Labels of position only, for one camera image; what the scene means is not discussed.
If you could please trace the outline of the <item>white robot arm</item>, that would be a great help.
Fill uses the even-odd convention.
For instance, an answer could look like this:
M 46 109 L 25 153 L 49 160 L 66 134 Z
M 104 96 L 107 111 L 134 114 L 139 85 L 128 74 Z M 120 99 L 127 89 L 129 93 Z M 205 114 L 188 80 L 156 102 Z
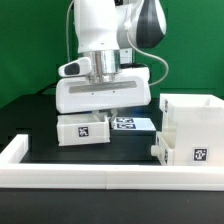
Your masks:
M 166 33 L 159 0 L 73 0 L 78 58 L 58 69 L 56 108 L 62 115 L 147 105 L 147 67 L 124 68 L 120 51 L 153 48 Z

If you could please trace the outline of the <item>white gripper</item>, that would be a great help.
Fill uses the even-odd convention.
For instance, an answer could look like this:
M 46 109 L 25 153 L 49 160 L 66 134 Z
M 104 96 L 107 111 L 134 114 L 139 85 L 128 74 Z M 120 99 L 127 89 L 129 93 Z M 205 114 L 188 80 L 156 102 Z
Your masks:
M 56 87 L 56 108 L 59 113 L 76 113 L 111 109 L 110 124 L 118 108 L 148 105 L 151 101 L 147 67 L 128 68 L 112 82 L 91 84 L 84 77 L 61 79 Z M 106 122 L 106 112 L 95 111 L 97 122 Z

